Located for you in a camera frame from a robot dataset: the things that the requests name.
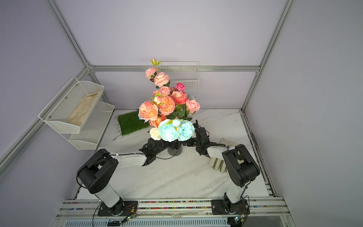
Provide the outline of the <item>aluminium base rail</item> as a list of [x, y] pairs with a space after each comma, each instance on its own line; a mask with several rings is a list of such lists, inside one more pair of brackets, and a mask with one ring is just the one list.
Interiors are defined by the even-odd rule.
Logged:
[[[291, 216], [282, 197], [250, 197], [249, 217]], [[143, 199], [136, 200], [138, 218], [199, 218], [213, 215], [211, 199]], [[99, 200], [65, 200], [56, 219], [88, 219], [98, 213]]]

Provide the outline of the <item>green artificial grass mat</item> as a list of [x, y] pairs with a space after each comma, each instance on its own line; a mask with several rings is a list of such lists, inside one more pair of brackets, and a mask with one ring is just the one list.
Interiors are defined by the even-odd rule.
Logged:
[[118, 115], [117, 120], [119, 123], [119, 132], [122, 136], [129, 135], [150, 126], [149, 123], [139, 119], [138, 111]]

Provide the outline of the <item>beige cloth in shelf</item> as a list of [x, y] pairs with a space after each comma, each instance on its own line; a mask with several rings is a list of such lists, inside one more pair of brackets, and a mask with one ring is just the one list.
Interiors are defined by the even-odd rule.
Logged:
[[67, 123], [71, 125], [81, 126], [99, 94], [100, 91], [95, 93], [88, 93], [83, 98], [81, 98], [76, 109], [68, 117]]

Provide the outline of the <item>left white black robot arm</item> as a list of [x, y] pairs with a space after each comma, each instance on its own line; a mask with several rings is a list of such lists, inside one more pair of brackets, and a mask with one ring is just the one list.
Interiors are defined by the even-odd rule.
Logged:
[[76, 181], [100, 199], [107, 208], [121, 208], [124, 206], [123, 200], [110, 184], [114, 172], [134, 166], [148, 166], [170, 145], [170, 142], [164, 140], [149, 139], [139, 149], [139, 153], [112, 154], [104, 148], [100, 149], [79, 168]]

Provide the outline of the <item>single pink red rose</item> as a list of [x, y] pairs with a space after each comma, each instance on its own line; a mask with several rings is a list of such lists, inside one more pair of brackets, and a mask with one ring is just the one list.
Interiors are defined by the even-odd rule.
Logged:
[[183, 105], [189, 101], [187, 94], [185, 92], [174, 91], [170, 97], [175, 102], [176, 105]]

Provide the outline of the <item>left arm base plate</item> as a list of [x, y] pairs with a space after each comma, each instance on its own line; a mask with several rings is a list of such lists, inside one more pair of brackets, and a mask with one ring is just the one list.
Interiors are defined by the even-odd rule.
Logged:
[[128, 217], [137, 212], [138, 201], [118, 201], [112, 208], [106, 206], [104, 202], [101, 202], [97, 215], [99, 217]]

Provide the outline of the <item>orange pink peony bunch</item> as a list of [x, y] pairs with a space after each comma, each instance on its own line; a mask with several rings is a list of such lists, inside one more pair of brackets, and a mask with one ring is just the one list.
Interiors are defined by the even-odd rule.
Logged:
[[175, 106], [170, 96], [156, 92], [154, 97], [140, 105], [138, 117], [145, 123], [158, 128], [161, 122], [174, 112]]

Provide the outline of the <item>teal peony flower bunch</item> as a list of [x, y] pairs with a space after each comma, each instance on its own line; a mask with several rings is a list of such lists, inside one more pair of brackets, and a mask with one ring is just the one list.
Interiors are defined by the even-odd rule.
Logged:
[[151, 139], [167, 142], [187, 141], [194, 135], [195, 128], [190, 121], [181, 119], [166, 119], [160, 123], [158, 128], [153, 127], [150, 131]]

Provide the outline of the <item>pink rose bunch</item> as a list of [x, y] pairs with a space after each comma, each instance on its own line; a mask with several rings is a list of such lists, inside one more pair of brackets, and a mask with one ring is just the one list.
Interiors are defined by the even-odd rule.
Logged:
[[186, 107], [189, 113], [194, 114], [200, 109], [200, 104], [196, 100], [188, 100], [186, 102]]

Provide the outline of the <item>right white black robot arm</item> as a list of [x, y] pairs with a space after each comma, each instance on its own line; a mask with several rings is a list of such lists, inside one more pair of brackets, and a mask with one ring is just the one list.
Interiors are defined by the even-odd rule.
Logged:
[[225, 201], [237, 204], [243, 199], [243, 194], [248, 185], [261, 173], [259, 166], [243, 144], [228, 146], [209, 140], [209, 134], [198, 122], [193, 124], [195, 137], [187, 140], [185, 145], [195, 147], [196, 151], [209, 158], [224, 161], [232, 185], [225, 193]]

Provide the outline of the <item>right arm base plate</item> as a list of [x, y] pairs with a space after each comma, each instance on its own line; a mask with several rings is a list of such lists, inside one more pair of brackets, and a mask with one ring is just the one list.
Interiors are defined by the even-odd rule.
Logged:
[[248, 201], [240, 200], [237, 203], [231, 203], [227, 200], [212, 200], [211, 201], [213, 215], [247, 215], [250, 213]]

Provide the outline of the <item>pink spray rose stem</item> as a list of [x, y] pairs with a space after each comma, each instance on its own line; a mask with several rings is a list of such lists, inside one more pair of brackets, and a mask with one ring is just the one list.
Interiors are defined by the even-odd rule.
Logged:
[[167, 74], [161, 71], [160, 64], [162, 61], [158, 61], [155, 58], [151, 60], [152, 67], [148, 68], [145, 72], [145, 77], [153, 82], [156, 88], [170, 87], [170, 79]]

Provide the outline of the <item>magenta rose stem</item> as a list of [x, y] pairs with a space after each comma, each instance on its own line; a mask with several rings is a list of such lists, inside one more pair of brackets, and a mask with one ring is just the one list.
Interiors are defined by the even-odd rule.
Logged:
[[179, 82], [176, 84], [176, 89], [179, 91], [179, 92], [184, 92], [186, 90], [186, 87], [183, 83]]

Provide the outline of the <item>white two-tier mesh shelf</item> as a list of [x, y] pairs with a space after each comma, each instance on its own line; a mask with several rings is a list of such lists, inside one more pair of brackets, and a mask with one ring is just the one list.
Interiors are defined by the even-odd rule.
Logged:
[[73, 77], [38, 118], [78, 150], [95, 150], [114, 112], [103, 96], [104, 86]]

